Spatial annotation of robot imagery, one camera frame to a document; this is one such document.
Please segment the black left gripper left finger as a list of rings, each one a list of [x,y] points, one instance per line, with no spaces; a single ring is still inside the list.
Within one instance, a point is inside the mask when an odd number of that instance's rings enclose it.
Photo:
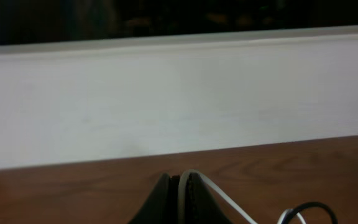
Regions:
[[[162,174],[129,224],[177,224],[179,176]]]

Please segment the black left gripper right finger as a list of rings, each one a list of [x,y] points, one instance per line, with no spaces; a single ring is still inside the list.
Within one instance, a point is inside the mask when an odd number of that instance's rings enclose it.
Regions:
[[[187,224],[231,224],[209,188],[197,173],[191,173],[186,183]]]

